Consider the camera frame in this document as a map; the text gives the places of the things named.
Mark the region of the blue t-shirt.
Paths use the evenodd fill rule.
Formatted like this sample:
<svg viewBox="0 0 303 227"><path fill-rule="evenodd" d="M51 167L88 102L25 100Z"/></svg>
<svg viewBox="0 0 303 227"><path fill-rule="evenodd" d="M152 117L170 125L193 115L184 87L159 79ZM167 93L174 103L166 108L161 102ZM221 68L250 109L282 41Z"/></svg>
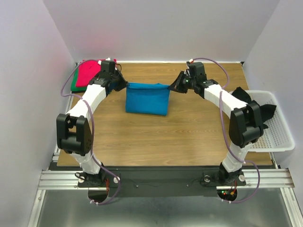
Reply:
<svg viewBox="0 0 303 227"><path fill-rule="evenodd" d="M166 116L169 94L168 85L129 83L126 87L125 111L134 114Z"/></svg>

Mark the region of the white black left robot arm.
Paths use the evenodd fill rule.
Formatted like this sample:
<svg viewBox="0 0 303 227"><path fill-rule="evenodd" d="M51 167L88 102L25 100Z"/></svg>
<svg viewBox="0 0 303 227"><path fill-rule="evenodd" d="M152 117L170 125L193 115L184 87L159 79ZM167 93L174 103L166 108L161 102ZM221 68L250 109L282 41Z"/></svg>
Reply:
<svg viewBox="0 0 303 227"><path fill-rule="evenodd" d="M115 61L99 60L97 64L100 71L89 81L76 105L56 118L58 148L71 155L82 168L83 171L76 174L79 184L93 187L100 187L106 181L104 166L93 153L93 113L112 91L118 92L127 86Z"/></svg>

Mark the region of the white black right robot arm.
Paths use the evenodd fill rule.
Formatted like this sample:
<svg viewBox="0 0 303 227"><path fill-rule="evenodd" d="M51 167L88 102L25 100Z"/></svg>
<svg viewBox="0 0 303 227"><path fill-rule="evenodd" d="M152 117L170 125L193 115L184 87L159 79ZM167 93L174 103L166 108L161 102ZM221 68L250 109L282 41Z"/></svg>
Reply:
<svg viewBox="0 0 303 227"><path fill-rule="evenodd" d="M220 115L225 114L230 120L229 129L223 129L228 153L218 172L219 182L229 184L240 175L249 149L263 135L260 107L256 103L239 100L215 80L207 79L203 63L194 60L187 62L187 69L181 71L169 86L169 90L178 93L186 93L189 89L216 105Z"/></svg>

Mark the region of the folded pink t-shirt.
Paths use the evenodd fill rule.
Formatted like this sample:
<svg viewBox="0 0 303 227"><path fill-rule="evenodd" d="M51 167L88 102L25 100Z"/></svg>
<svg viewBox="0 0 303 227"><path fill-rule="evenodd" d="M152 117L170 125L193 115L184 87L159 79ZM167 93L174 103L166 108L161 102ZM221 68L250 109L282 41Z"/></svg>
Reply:
<svg viewBox="0 0 303 227"><path fill-rule="evenodd" d="M75 72L75 87L87 87L90 80L100 72L101 61L105 60L111 59L82 60L80 66Z"/></svg>

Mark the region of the folded green t-shirt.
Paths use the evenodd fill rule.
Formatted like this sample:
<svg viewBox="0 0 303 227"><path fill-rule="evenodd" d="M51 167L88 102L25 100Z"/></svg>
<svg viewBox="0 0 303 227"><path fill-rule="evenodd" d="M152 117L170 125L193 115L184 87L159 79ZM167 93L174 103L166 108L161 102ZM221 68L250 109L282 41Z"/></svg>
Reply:
<svg viewBox="0 0 303 227"><path fill-rule="evenodd" d="M85 75L83 73L83 67L79 66L75 71L72 82L71 82L71 92L80 93L84 92L87 89L87 85L84 82Z"/></svg>

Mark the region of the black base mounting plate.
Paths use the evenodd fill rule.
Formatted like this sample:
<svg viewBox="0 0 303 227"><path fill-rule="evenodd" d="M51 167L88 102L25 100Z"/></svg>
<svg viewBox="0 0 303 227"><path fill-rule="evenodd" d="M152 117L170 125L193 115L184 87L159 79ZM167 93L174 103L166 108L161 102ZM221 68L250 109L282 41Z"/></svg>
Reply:
<svg viewBox="0 0 303 227"><path fill-rule="evenodd" d="M100 187L80 185L76 177L77 190L87 191L95 201L106 201L111 197L178 197L206 196L223 198L237 195L237 189L245 186L243 172L230 183L221 183L219 168L203 167L111 167L112 174L106 173L106 181Z"/></svg>

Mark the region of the white plastic laundry basket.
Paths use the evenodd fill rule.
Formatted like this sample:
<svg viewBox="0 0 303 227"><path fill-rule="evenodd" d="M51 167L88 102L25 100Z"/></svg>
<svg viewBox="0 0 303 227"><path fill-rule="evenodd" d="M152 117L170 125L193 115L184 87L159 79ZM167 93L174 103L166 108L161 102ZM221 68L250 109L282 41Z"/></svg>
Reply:
<svg viewBox="0 0 303 227"><path fill-rule="evenodd" d="M228 136L233 154L284 152L294 148L294 139L272 93L223 91L221 108L230 119Z"/></svg>

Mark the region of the aluminium frame rail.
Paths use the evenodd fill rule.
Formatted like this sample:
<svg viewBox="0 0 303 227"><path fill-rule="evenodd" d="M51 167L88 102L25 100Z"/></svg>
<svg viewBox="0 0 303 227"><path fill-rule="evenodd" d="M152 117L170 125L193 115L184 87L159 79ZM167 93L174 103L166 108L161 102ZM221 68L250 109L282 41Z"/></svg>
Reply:
<svg viewBox="0 0 303 227"><path fill-rule="evenodd" d="M73 173L74 171L52 171L49 169L41 172L28 227L38 226L47 191L77 189L77 180Z"/></svg>

